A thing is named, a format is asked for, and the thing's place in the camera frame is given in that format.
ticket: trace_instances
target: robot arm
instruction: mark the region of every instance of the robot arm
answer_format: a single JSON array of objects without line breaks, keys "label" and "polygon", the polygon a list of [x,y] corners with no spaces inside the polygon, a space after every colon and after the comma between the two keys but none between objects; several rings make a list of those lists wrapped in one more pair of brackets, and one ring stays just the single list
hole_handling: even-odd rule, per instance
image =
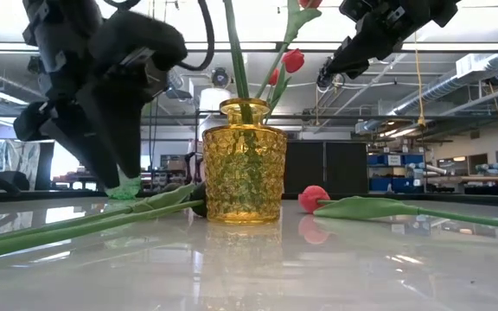
[{"label": "robot arm", "polygon": [[143,106],[166,89],[172,67],[208,66],[214,32],[199,0],[209,50],[192,67],[182,63],[188,51],[175,28],[128,10],[139,0],[105,1],[121,9],[108,20],[94,0],[23,1],[30,21],[24,40],[40,50],[29,69],[48,100],[30,104],[14,126],[23,141],[55,139],[112,188],[119,185],[117,165],[129,178],[140,174]]},{"label": "robot arm", "polygon": [[444,27],[457,13],[459,1],[343,0],[339,11],[356,22],[357,33],[324,63],[316,83],[328,87],[338,73],[357,78],[368,69],[369,59],[384,60],[429,21]]}]

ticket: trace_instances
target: glossy table surface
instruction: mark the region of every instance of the glossy table surface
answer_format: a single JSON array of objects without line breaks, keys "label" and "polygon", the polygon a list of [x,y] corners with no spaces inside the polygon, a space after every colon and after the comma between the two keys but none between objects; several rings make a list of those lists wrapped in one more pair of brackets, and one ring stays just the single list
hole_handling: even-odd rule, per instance
[{"label": "glossy table surface", "polygon": [[[498,218],[498,207],[410,203]],[[1,203],[0,233],[105,204]],[[498,310],[498,228],[313,219],[295,201],[275,225],[176,213],[0,257],[0,310]]]}]

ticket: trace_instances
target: tulip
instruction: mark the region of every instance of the tulip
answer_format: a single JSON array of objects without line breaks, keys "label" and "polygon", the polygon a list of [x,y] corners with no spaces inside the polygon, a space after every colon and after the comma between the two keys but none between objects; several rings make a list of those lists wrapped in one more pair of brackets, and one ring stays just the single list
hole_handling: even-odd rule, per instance
[{"label": "tulip", "polygon": [[299,0],[299,4],[303,9],[316,9],[320,6],[322,0]]},{"label": "tulip", "polygon": [[268,80],[268,84],[271,86],[275,86],[278,83],[279,76],[280,76],[280,71],[277,68],[274,69],[272,76],[270,76],[270,79]]},{"label": "tulip", "polygon": [[309,212],[313,213],[316,209],[322,207],[322,204],[319,204],[319,200],[329,200],[329,195],[320,186],[308,186],[304,189],[302,194],[299,194],[299,205]]},{"label": "tulip", "polygon": [[304,64],[304,54],[301,50],[294,49],[286,53],[282,58],[282,62],[285,64],[285,71],[288,73],[294,73],[301,69]]}]

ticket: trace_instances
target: yellow glass vase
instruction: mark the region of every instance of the yellow glass vase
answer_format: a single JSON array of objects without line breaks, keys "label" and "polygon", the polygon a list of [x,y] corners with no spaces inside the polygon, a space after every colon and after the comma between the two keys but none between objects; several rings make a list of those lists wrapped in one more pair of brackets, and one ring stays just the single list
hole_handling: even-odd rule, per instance
[{"label": "yellow glass vase", "polygon": [[[239,105],[249,104],[252,124]],[[287,136],[263,125],[270,108],[260,99],[235,98],[220,104],[229,125],[203,133],[207,218],[225,223],[268,223],[279,219],[284,191]]]}]

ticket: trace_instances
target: vase rim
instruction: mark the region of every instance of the vase rim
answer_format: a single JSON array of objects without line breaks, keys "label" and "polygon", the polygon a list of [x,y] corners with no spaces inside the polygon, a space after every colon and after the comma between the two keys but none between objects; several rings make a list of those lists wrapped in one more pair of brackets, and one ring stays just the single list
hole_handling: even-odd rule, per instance
[{"label": "vase rim", "polygon": [[283,130],[271,127],[270,125],[252,125],[252,124],[215,126],[211,129],[204,130],[203,138],[207,133],[212,133],[217,130],[269,130],[271,132],[284,136],[287,139],[287,134]]},{"label": "vase rim", "polygon": [[228,112],[233,106],[236,108],[239,104],[249,104],[251,108],[261,111],[263,114],[270,112],[270,106],[268,103],[259,98],[231,98],[220,103],[220,111],[222,113]]}]

